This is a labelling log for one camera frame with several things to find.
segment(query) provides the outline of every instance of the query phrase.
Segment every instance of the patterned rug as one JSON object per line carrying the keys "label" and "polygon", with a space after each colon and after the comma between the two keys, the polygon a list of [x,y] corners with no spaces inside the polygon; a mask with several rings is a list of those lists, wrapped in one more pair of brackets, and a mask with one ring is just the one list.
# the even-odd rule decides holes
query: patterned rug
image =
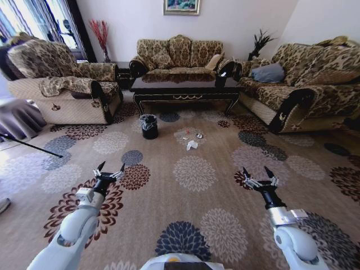
{"label": "patterned rug", "polygon": [[[112,125],[49,125],[25,146],[0,151],[1,269],[25,269],[91,187],[92,169],[126,164],[110,186],[80,269],[134,270],[171,252],[197,255],[232,269],[288,269],[273,241],[260,194],[242,187],[242,167],[280,179],[279,197],[303,208],[299,227],[315,239],[331,269],[360,269],[360,133],[351,130],[274,135],[250,112],[226,104],[150,103],[159,137],[145,140],[138,112],[125,103]],[[202,133],[204,138],[196,138]],[[186,151],[189,140],[199,143]]]}

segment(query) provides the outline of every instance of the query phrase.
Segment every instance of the crumpled paper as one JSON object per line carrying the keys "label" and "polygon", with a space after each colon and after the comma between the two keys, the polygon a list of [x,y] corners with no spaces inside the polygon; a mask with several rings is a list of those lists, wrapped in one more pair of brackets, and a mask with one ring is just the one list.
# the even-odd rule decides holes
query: crumpled paper
{"label": "crumpled paper", "polygon": [[186,150],[189,151],[190,148],[194,148],[194,149],[197,149],[197,146],[199,144],[195,141],[190,141],[188,144],[187,144],[187,147],[186,147]]}

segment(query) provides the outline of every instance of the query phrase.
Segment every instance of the framed painting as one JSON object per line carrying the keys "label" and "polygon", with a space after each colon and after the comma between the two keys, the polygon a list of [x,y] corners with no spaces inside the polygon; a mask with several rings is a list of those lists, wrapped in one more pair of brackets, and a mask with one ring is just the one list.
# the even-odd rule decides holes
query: framed painting
{"label": "framed painting", "polygon": [[164,0],[164,15],[199,15],[200,0]]}

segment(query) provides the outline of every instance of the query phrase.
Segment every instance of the sofa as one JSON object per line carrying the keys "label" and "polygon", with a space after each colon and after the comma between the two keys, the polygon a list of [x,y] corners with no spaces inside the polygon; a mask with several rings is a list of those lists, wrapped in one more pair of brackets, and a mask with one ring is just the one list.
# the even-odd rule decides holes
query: sofa
{"label": "sofa", "polygon": [[177,35],[168,40],[140,39],[137,42],[138,55],[130,63],[133,78],[143,80],[214,80],[217,74],[231,76],[234,61],[223,58],[215,70],[206,69],[212,57],[223,52],[223,43],[215,40],[191,40]]}
{"label": "sofa", "polygon": [[65,44],[40,39],[0,51],[9,91],[33,100],[47,123],[112,123],[122,100],[116,64],[77,64]]}
{"label": "sofa", "polygon": [[[279,63],[280,83],[256,82],[254,68]],[[335,129],[360,115],[360,48],[282,45],[271,61],[238,61],[240,101],[274,133]]]}

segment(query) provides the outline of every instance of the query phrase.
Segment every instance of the wall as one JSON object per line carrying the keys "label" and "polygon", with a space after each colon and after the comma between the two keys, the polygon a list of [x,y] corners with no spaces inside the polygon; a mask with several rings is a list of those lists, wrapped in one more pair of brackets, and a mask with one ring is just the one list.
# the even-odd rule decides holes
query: wall
{"label": "wall", "polygon": [[338,35],[360,43],[359,0],[299,0],[278,41],[314,44]]}
{"label": "wall", "polygon": [[[89,19],[110,25],[108,49],[113,61],[129,61],[140,38],[168,39],[183,34],[191,39],[223,41],[225,56],[246,59],[259,28],[280,37],[298,0],[202,0],[200,16],[164,16],[163,0],[77,0],[98,61],[102,51],[88,26]],[[262,56],[272,56],[277,42]]]}

